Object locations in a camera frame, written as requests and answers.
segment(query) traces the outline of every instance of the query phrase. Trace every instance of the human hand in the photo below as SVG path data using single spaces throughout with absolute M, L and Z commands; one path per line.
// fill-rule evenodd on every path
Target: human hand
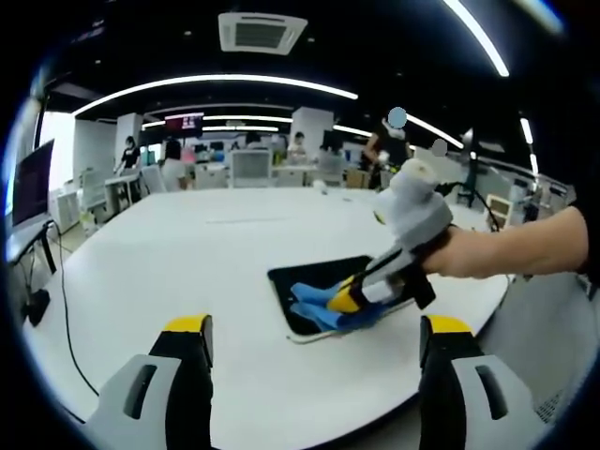
M 493 262 L 493 235 L 452 226 L 445 246 L 423 262 L 428 274 L 442 277 L 486 278 Z

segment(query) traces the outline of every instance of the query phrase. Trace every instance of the ceiling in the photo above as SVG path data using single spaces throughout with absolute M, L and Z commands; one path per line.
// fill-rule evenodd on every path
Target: ceiling
M 563 17 L 569 37 L 573 36 L 566 39 L 549 34 L 512 1 L 461 3 L 498 49 L 509 78 L 498 75 L 443 0 L 356 0 L 351 6 L 338 0 L 101 2 L 89 22 L 69 39 L 79 40 L 54 57 L 48 109 L 73 112 L 91 99 L 131 86 L 187 75 L 287 77 L 354 92 L 358 99 L 277 84 L 195 82 L 116 98 L 78 117 L 114 119 L 152 112 L 160 119 L 178 112 L 156 110 L 246 103 L 288 109 L 205 106 L 182 113 L 290 117 L 290 108 L 309 106 L 335 112 L 340 125 L 371 130 L 392 107 L 401 106 L 458 139 L 474 128 L 484 141 L 499 143 L 505 150 L 486 156 L 529 168 L 529 148 L 519 124 L 522 114 L 532 122 L 540 172 L 569 181 L 565 146 L 577 143 L 578 151 L 585 146 L 580 117 L 592 120 L 593 107 L 587 104 L 591 102 L 586 77 L 598 69 L 595 59 L 587 59 L 592 48 L 586 46 L 589 28 L 579 26 L 586 23 L 581 20 L 585 14 L 573 13 L 580 22 Z M 557 0 L 554 6 L 563 11 L 563 3 Z M 218 14 L 233 11 L 300 17 L 308 25 L 287 56 L 222 52 Z M 85 88 L 95 97 L 56 92 L 64 83 Z M 411 123 L 406 129 L 411 141 L 420 145 L 431 145 L 437 138 Z

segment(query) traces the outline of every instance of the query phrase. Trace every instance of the person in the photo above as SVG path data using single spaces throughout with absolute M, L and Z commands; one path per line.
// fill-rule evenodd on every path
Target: person
M 406 131 L 392 128 L 385 119 L 382 119 L 368 139 L 359 164 L 362 171 L 370 172 L 369 189 L 377 189 L 382 185 L 382 163 L 380 162 L 382 150 L 389 154 L 389 162 L 397 167 L 401 167 L 404 161 L 413 157 Z
M 600 216 L 597 187 L 576 187 L 577 199 L 554 216 L 501 232 L 451 227 L 447 244 L 423 262 L 443 277 L 487 278 L 500 274 L 549 275 L 579 272 L 600 283 Z
M 291 162 L 301 162 L 306 157 L 307 151 L 304 148 L 304 133 L 298 131 L 293 135 L 293 141 L 288 147 L 287 159 Z
M 135 169 L 139 167 L 141 154 L 140 148 L 135 144 L 133 136 L 127 136 L 125 139 L 125 150 L 123 151 L 123 156 L 121 156 L 121 162 L 114 172 L 118 173 L 122 167 L 123 169 Z
M 246 135 L 246 149 L 265 148 L 261 142 L 261 136 L 256 131 L 249 131 Z
M 535 187 L 530 195 L 525 197 L 520 203 L 523 204 L 523 222 L 533 222 L 537 220 L 537 216 L 540 212 L 540 203 L 542 201 L 542 189 Z
M 188 188 L 186 164 L 181 160 L 181 143 L 171 140 L 165 145 L 165 159 L 160 171 L 168 192 L 177 192 Z

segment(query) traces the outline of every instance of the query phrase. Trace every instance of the blue cloth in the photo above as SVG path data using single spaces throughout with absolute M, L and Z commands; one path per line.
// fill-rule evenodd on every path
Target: blue cloth
M 338 293 L 340 286 L 341 283 L 338 283 L 329 289 L 318 289 L 304 283 L 296 283 L 292 286 L 292 293 L 297 302 L 292 304 L 290 310 L 315 322 L 321 331 L 351 331 L 371 326 L 387 309 L 395 305 L 373 304 L 350 314 L 330 311 L 327 309 L 327 303 Z

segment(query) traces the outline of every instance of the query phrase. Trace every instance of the cardboard box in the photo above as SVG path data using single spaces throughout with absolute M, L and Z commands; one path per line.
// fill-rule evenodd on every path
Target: cardboard box
M 349 189 L 367 189 L 370 174 L 357 169 L 349 169 L 346 172 L 346 188 Z

